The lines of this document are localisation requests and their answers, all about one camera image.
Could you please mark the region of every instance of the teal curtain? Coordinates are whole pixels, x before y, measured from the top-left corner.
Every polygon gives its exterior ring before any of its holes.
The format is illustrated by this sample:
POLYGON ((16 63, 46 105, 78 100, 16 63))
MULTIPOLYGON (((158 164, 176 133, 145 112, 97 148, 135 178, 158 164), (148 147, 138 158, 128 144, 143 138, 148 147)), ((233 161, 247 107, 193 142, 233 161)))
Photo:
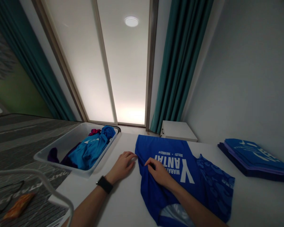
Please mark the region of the teal curtain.
POLYGON ((213 0, 172 0, 160 82, 150 130, 180 121, 213 0))
POLYGON ((75 121, 19 0, 0 0, 0 31, 55 119, 75 121))

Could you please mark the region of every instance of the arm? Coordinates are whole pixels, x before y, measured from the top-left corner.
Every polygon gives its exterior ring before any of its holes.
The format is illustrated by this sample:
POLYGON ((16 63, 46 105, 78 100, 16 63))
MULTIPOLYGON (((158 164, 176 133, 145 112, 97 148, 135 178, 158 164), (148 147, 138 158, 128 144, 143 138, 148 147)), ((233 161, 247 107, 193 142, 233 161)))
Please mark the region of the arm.
MULTIPOLYGON (((136 155, 130 151, 121 154, 113 168, 105 176, 106 180, 114 185, 118 180, 125 178, 133 168, 135 162, 129 164, 136 155)), ((71 227, 91 227, 94 226, 99 210, 107 197, 107 193, 100 186, 97 186, 85 200, 75 209, 71 227)), ((68 219, 62 225, 66 227, 68 219)))
POLYGON ((154 177, 155 181, 174 194, 195 226, 227 226, 210 210, 204 207, 198 200, 189 194, 181 185, 179 185, 166 171, 161 162, 153 158, 149 158, 145 163, 145 166, 146 165, 148 165, 148 171, 154 177), (149 165, 151 163, 156 167, 156 170, 149 165))

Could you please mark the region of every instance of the clothing pile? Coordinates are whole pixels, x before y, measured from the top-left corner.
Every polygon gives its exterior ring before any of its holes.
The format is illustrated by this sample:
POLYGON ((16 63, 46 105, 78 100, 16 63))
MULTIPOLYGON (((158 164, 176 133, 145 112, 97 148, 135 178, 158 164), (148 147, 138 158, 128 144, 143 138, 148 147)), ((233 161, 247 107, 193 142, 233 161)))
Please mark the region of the clothing pile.
POLYGON ((193 156, 186 141, 139 135, 135 153, 142 176, 141 195, 158 226, 194 226, 177 198, 159 185, 145 162, 160 161, 168 173, 222 221, 231 215, 235 178, 205 159, 193 156))
POLYGON ((284 162, 256 143, 225 139, 218 147, 245 176, 284 182, 284 162))
MULTIPOLYGON (((92 129, 88 137, 73 147, 60 164, 81 170, 89 170, 115 134, 116 132, 111 126, 104 126, 102 130, 92 129)), ((57 148, 52 148, 47 156, 47 160, 59 163, 57 152, 57 148)))

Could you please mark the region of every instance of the gray mattress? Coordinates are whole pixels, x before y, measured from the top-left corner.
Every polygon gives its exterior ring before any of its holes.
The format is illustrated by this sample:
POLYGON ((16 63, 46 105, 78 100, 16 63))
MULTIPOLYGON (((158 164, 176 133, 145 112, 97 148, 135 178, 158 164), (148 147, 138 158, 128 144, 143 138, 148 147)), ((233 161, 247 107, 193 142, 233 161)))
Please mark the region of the gray mattress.
MULTIPOLYGON (((78 124, 80 122, 21 114, 0 117, 0 170, 37 169, 57 188, 69 172, 37 162, 33 156, 78 124)), ((0 176, 0 188, 8 184, 13 185, 0 189, 0 226, 56 226, 67 211, 47 201, 50 193, 33 175, 0 176), (35 196, 22 215, 13 221, 1 222, 15 201, 26 193, 35 193, 35 196)))

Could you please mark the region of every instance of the green wall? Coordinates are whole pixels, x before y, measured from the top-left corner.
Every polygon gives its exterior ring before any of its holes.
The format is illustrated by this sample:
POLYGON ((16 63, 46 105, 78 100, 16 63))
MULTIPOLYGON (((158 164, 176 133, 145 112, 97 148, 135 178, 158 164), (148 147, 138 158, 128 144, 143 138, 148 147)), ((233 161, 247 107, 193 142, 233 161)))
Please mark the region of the green wall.
POLYGON ((0 102, 10 113, 52 118, 47 105, 18 61, 13 72, 4 80, 0 79, 0 102))

